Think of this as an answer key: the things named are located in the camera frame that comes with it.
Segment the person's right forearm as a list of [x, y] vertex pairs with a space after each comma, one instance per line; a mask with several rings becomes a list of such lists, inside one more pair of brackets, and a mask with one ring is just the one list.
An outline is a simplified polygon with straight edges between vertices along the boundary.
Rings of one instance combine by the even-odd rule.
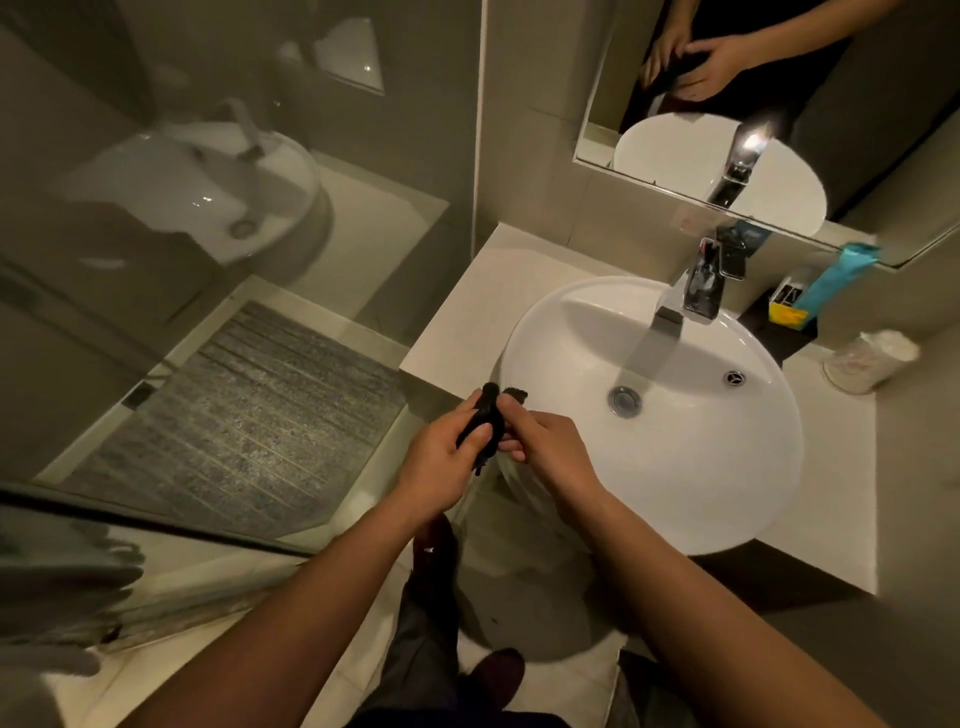
[[550, 490], [618, 583], [643, 640], [703, 724], [889, 728], [596, 478]]

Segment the wall mirror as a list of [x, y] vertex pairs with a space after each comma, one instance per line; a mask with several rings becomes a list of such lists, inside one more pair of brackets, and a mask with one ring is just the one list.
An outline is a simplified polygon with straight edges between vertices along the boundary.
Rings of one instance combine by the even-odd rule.
[[960, 241], [960, 0], [617, 0], [574, 158], [902, 269]]

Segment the blue tube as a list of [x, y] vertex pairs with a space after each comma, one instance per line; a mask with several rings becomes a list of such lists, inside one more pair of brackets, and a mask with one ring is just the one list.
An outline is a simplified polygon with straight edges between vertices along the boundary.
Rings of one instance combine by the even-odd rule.
[[865, 242], [848, 242], [839, 249], [838, 257], [806, 288], [794, 303], [794, 310], [804, 313], [805, 328], [821, 313], [838, 293], [859, 280], [881, 256], [881, 248]]

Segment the person's right hand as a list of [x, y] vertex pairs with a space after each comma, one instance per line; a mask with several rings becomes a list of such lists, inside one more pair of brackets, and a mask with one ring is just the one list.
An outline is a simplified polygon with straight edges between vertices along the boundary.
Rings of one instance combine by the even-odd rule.
[[516, 463], [531, 467], [560, 512], [577, 521], [585, 504], [603, 495], [605, 489], [573, 420], [537, 412], [553, 416], [552, 427], [544, 435], [537, 439], [502, 438], [498, 450]]

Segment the person's dark trousers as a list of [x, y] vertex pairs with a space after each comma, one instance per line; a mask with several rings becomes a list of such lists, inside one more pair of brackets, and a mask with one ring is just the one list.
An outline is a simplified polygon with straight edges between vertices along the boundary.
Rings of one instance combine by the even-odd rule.
[[379, 683], [344, 728], [571, 728], [554, 713], [493, 709], [462, 673], [459, 542], [445, 514], [414, 536], [413, 555]]

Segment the small black cloth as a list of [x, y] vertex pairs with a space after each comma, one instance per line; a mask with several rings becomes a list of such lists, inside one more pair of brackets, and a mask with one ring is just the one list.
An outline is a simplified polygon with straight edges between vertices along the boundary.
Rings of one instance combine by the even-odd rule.
[[520, 405], [524, 405], [529, 396], [527, 391], [517, 387], [507, 387], [501, 390], [497, 383], [485, 383], [475, 404], [475, 412], [466, 427], [458, 435], [456, 441], [456, 446], [459, 448], [477, 428], [485, 424], [490, 425], [490, 439], [484, 447], [479, 450], [471, 467], [474, 476], [477, 477], [481, 475], [487, 463], [498, 453], [499, 443], [506, 432], [506, 420], [498, 409], [498, 397], [501, 394], [512, 397]]

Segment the white round sink basin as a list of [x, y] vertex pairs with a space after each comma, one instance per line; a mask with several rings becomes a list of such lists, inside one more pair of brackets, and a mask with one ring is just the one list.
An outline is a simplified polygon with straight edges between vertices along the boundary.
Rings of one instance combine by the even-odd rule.
[[[686, 555], [758, 538], [801, 479], [804, 437], [782, 368], [722, 309], [679, 334], [654, 327], [664, 283], [607, 275], [564, 285], [520, 316], [499, 360], [526, 407], [570, 418], [608, 491]], [[723, 375], [739, 370], [742, 387]], [[608, 407], [615, 386], [640, 415]]]

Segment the chrome faucet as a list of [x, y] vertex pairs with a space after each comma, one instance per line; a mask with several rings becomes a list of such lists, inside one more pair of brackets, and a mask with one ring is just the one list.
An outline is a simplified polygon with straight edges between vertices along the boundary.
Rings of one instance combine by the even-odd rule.
[[702, 238], [692, 261], [660, 294], [654, 307], [656, 329], [679, 334], [686, 322], [709, 326], [716, 320], [725, 288], [719, 253], [713, 238]]

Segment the person's left forearm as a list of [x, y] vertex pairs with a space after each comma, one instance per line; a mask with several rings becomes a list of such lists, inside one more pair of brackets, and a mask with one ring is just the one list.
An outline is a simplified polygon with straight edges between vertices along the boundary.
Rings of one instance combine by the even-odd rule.
[[118, 728], [300, 728], [403, 549], [429, 546], [462, 492], [401, 480]]

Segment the dark shoe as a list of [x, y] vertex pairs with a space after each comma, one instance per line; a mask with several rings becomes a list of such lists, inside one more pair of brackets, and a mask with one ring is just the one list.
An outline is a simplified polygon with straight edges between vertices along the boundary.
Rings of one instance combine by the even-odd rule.
[[526, 671], [522, 653], [512, 647], [488, 653], [470, 673], [480, 696], [492, 709], [502, 711], [518, 693]]

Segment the white corner shelf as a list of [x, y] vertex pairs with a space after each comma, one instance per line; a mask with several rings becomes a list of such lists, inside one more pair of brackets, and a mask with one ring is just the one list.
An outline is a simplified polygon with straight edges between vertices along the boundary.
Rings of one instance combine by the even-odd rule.
[[321, 72], [347, 86], [384, 96], [375, 25], [371, 18], [343, 18], [312, 43], [314, 60]]

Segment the black amenity tray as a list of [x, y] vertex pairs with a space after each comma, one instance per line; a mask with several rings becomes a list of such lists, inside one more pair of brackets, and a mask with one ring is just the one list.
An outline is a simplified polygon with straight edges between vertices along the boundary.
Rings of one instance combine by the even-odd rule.
[[802, 329], [793, 329], [769, 320], [769, 302], [775, 288], [766, 289], [738, 316], [737, 321], [752, 334], [774, 359], [779, 368], [786, 359], [798, 354], [819, 335], [819, 320], [811, 320]]

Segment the person's left hand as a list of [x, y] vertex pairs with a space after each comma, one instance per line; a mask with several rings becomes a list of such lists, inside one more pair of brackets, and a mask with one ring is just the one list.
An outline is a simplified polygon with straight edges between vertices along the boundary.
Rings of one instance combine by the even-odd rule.
[[464, 494], [474, 461], [457, 461], [456, 440], [474, 416], [481, 390], [451, 412], [426, 424], [411, 442], [387, 511], [409, 530], [448, 511]]

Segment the grey textured shower mat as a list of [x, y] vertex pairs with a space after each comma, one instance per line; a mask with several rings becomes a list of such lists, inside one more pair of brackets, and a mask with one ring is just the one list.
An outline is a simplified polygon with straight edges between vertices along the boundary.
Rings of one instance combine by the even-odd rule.
[[56, 488], [281, 539], [330, 522], [404, 404], [394, 369], [249, 302]]

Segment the yellow small box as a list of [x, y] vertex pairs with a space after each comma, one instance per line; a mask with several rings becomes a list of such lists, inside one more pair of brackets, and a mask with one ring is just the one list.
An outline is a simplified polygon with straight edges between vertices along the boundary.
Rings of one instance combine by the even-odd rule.
[[810, 311], [773, 299], [769, 301], [767, 316], [771, 324], [796, 332], [802, 331], [810, 321], [813, 321]]

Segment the grey towel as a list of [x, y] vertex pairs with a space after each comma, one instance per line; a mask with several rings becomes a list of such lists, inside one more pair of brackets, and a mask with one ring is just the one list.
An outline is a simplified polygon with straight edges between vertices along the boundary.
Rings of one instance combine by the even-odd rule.
[[98, 681], [145, 562], [108, 525], [0, 504], [0, 728], [66, 728], [57, 689]]

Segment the white small box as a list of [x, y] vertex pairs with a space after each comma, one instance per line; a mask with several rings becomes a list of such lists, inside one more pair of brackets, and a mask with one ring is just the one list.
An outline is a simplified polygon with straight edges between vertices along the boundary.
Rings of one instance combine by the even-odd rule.
[[771, 295], [770, 304], [786, 308], [794, 308], [796, 302], [809, 289], [810, 285], [819, 277], [819, 273], [811, 268], [799, 267], [786, 274]]

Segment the glass shower door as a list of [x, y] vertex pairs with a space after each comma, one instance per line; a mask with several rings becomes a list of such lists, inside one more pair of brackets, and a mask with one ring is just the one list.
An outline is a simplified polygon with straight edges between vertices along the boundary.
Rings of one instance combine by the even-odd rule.
[[[248, 303], [396, 370], [472, 257], [484, 0], [0, 0], [0, 479]], [[374, 25], [385, 95], [312, 43]]]

